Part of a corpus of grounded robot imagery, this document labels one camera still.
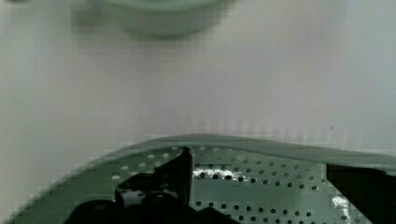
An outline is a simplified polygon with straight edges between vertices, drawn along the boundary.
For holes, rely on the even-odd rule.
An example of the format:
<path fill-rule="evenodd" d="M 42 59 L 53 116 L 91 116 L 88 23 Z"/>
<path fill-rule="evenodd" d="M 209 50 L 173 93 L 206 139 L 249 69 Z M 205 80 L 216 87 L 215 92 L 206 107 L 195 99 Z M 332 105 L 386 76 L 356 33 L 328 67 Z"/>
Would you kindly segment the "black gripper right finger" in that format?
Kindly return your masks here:
<path fill-rule="evenodd" d="M 373 224 L 395 224 L 395 176 L 384 171 L 327 164 L 326 178 Z"/>

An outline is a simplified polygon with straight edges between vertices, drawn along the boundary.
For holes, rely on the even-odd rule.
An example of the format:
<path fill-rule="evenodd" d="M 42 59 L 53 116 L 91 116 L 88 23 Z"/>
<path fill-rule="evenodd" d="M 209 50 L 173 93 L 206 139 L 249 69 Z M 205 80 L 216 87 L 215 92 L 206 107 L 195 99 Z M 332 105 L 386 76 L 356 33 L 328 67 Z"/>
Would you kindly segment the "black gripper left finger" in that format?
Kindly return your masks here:
<path fill-rule="evenodd" d="M 115 200 L 78 205 L 64 224 L 239 224 L 212 207 L 195 210 L 191 196 L 192 155 L 180 155 L 118 184 Z"/>

